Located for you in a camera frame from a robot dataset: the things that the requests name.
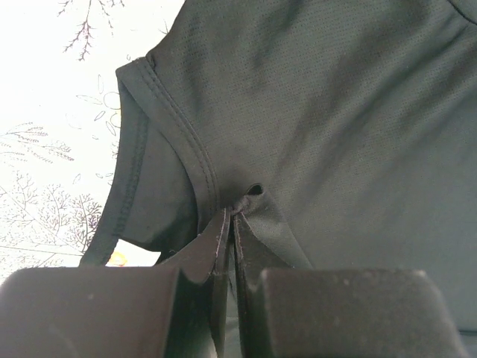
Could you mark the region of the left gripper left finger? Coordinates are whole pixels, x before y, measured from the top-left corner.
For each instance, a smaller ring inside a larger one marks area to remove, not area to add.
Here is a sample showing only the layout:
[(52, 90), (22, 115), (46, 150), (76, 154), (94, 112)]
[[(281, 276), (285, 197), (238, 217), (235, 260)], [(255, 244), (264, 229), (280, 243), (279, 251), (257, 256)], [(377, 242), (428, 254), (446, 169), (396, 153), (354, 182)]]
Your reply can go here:
[(151, 267), (26, 268), (1, 285), (3, 357), (222, 357), (230, 211)]

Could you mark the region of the black t shirt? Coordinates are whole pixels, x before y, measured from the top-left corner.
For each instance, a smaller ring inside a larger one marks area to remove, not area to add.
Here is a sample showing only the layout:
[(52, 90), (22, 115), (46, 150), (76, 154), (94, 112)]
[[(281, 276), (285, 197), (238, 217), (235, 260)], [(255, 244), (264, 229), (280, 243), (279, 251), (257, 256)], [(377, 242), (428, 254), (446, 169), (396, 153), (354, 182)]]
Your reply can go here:
[(186, 1), (116, 77), (84, 265), (166, 259), (230, 207), (296, 267), (425, 271), (476, 355), (474, 1)]

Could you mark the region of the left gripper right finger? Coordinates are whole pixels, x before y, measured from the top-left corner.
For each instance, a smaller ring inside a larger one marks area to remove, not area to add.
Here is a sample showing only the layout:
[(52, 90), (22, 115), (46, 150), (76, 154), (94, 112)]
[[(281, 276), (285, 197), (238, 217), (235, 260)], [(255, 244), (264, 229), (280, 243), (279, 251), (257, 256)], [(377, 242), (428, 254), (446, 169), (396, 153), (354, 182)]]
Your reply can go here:
[(423, 271), (291, 268), (234, 220), (244, 357), (467, 357)]

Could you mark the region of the floral table mat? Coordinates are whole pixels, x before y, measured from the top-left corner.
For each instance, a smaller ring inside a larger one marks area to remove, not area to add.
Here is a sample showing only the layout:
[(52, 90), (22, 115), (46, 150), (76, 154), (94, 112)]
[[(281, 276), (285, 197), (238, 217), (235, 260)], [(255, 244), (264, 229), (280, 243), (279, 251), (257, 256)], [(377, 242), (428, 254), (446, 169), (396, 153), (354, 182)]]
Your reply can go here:
[(154, 47), (181, 1), (1, 3), (1, 277), (76, 266), (113, 182), (116, 70)]

